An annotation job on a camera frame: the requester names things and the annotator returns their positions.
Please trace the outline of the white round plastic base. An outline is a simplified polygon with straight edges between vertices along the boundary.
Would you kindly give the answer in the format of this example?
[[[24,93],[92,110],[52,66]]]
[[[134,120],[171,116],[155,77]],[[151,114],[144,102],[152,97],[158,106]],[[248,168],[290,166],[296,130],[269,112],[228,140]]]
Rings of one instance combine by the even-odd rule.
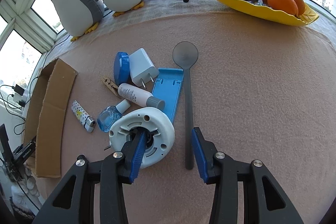
[[[141,168],[147,168],[161,161],[171,150],[175,141],[175,129],[168,116],[154,107],[134,110],[111,126],[109,144],[115,151],[133,140],[139,130],[144,130],[147,137]]]

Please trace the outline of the cardboard box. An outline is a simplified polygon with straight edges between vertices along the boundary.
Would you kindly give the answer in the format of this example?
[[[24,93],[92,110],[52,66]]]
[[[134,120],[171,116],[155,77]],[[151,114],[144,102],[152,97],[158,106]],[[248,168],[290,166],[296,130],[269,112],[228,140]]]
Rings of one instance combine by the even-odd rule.
[[[36,138],[27,163],[37,177],[61,176],[63,125],[77,71],[62,59],[44,67],[35,84],[27,111],[23,143]]]

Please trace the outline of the patterned cigarette lighter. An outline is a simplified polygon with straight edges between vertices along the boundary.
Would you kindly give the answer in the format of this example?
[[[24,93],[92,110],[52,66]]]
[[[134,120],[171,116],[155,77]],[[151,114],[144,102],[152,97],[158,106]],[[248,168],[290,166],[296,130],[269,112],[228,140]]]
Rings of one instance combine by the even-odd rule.
[[[85,130],[87,132],[92,132],[95,128],[96,121],[90,114],[86,112],[79,102],[74,101],[72,103],[71,110]]]

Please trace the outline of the blue small liquid bottle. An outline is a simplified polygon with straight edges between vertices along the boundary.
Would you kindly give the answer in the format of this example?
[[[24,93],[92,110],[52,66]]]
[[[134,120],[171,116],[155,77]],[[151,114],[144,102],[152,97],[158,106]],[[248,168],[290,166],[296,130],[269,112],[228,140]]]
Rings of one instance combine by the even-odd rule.
[[[130,108],[128,100],[122,100],[116,106],[108,106],[104,109],[97,118],[97,124],[102,132],[109,132],[110,128],[119,120],[123,113]]]

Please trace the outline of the pink table cloth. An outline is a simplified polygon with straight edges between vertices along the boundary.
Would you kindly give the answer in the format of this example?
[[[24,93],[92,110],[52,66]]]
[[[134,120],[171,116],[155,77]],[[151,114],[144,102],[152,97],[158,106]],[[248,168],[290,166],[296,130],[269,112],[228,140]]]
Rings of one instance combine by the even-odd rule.
[[[194,125],[235,160],[261,160],[302,220],[318,223],[335,199],[335,23],[326,16],[292,27],[216,0],[147,0],[75,42],[58,42],[49,59],[77,71],[70,100],[97,116],[119,102],[101,82],[117,52],[143,48],[156,67],[173,68],[182,41],[199,52]]]

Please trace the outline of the white power strip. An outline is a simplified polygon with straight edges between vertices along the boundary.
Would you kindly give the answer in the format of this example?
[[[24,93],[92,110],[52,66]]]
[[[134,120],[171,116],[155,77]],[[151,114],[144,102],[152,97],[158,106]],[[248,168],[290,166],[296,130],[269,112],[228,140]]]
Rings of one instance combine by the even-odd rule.
[[[31,100],[31,93],[29,88],[25,88],[23,94],[20,95],[18,104],[22,107],[22,114],[26,118]]]

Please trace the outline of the black power adapter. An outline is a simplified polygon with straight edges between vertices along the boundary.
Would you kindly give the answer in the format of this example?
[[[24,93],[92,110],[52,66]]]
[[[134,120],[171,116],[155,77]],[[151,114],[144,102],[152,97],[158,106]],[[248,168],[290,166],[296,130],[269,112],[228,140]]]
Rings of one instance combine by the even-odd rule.
[[[15,85],[15,86],[12,86],[12,88],[14,89],[14,91],[19,94],[20,96],[23,96],[23,94],[25,93],[26,89],[19,86],[19,85]]]

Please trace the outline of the wooden clothespin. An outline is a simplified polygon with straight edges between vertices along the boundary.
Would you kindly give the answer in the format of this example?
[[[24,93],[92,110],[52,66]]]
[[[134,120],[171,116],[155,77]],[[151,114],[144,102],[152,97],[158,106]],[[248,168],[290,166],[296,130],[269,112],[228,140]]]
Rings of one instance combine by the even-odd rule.
[[[109,77],[103,76],[101,81],[115,96],[119,97],[118,86]]]

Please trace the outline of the white bottle grey cap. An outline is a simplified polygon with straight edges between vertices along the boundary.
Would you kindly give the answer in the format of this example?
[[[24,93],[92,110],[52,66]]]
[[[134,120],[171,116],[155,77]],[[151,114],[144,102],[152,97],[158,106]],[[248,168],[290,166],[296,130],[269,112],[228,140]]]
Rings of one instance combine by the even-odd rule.
[[[154,107],[161,111],[165,108],[165,101],[155,97],[151,92],[136,86],[123,83],[118,87],[118,94],[141,107]]]

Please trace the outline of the blue round contact case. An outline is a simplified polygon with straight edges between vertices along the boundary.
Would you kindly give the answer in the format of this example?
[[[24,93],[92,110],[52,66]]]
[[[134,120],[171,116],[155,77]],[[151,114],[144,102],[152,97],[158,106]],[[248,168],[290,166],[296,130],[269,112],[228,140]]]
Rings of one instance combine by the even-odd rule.
[[[127,83],[130,77],[130,61],[126,52],[117,52],[114,59],[113,75],[116,85]]]

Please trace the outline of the blue plastic case lid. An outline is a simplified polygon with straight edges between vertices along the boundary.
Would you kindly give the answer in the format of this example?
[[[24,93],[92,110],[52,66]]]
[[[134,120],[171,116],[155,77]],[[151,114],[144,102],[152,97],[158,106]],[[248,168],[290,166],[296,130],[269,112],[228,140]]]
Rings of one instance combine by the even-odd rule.
[[[154,82],[152,94],[165,101],[162,110],[171,123],[174,123],[179,97],[183,84],[183,70],[177,68],[158,68],[159,74]]]

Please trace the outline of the white usb charger plug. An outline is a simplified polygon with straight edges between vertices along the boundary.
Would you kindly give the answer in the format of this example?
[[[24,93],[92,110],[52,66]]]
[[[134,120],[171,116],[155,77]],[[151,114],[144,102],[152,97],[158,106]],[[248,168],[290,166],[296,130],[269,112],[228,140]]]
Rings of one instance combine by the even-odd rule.
[[[154,82],[159,75],[147,52],[140,48],[129,56],[130,78],[137,87],[146,88],[146,83]]]

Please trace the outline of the left plush penguin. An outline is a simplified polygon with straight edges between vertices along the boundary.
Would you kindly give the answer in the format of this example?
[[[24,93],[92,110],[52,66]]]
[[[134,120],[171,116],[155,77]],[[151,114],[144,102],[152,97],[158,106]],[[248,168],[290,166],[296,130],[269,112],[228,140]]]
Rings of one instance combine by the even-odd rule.
[[[102,0],[51,0],[51,2],[72,42],[96,30],[104,17],[105,7]]]

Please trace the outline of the middle orange fruit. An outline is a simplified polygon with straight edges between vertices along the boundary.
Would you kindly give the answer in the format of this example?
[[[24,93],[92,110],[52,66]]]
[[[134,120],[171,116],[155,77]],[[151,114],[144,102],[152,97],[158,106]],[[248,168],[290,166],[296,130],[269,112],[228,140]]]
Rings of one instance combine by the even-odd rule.
[[[287,14],[298,16],[298,7],[294,0],[267,0],[267,3],[274,10],[281,10]]]

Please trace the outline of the grey long-handled spoon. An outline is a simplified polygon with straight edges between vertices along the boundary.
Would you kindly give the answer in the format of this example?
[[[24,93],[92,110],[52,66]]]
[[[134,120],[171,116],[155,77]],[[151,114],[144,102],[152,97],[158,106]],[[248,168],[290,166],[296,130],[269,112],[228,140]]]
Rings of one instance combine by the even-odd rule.
[[[191,42],[180,42],[173,49],[173,61],[183,70],[183,87],[185,93],[185,167],[194,167],[191,132],[194,127],[193,99],[191,90],[190,69],[198,60],[198,49]]]

